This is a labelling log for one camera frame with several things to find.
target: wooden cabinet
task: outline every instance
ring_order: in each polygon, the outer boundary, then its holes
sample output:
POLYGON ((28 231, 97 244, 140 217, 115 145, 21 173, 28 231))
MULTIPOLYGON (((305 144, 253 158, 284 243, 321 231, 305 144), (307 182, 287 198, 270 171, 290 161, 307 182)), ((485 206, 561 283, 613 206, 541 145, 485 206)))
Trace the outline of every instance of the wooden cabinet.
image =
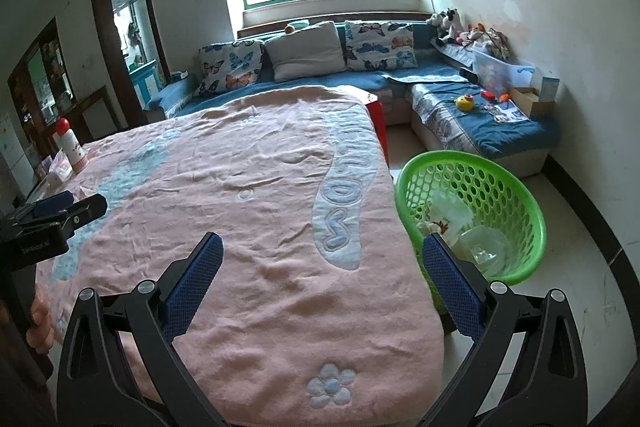
POLYGON ((53 19, 31 43, 8 79, 22 129, 40 156, 57 152, 49 128, 76 103, 53 19))
POLYGON ((82 114, 98 100, 104 101, 117 131, 122 130, 104 86, 84 100, 76 100, 55 19, 33 41, 8 83, 22 129, 43 158, 58 152, 53 140, 58 118, 69 121, 81 144, 94 140, 82 114))

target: plastic basket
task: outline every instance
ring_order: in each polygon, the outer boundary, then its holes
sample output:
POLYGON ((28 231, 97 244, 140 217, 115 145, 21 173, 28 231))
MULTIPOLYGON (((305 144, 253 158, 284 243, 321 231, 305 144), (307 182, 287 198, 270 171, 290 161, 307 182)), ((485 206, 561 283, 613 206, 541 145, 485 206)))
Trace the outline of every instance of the plastic basket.
POLYGON ((415 217, 429 208, 432 194, 439 189, 451 190, 465 201, 474 214, 474 225, 499 229, 510 240, 514 253, 508 272, 489 280, 514 285, 536 270, 545 253, 546 226, 542 211, 527 187, 481 156, 457 151, 420 154, 400 172, 396 207, 440 313, 445 308, 420 259, 424 238, 415 226, 415 217))

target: gray pillow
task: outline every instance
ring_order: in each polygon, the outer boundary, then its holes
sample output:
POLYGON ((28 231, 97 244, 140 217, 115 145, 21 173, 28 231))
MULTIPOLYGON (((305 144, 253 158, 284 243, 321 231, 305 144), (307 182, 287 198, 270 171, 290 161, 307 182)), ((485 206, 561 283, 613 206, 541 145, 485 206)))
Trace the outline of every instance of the gray pillow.
POLYGON ((345 70, 342 46, 331 21, 265 42, 276 82, 345 70))

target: pink bedspread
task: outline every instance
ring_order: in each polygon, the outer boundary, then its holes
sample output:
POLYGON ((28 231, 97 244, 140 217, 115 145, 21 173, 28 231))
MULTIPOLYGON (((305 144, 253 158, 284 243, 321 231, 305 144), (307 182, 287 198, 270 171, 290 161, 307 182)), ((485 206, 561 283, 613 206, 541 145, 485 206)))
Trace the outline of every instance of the pink bedspread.
POLYGON ((432 404, 442 327, 355 99, 274 90, 108 137, 89 156, 65 188, 110 209, 38 266, 61 334, 82 288, 129 292, 211 231, 225 260, 174 347, 229 423, 384 425, 432 404))

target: yellow toy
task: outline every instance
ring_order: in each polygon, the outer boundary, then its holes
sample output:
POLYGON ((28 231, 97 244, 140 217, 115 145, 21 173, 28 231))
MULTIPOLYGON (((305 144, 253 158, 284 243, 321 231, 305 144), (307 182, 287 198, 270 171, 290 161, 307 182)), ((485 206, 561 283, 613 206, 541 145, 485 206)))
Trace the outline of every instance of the yellow toy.
POLYGON ((470 94, 464 94, 456 98, 456 107, 463 112, 474 110, 474 97, 470 94))

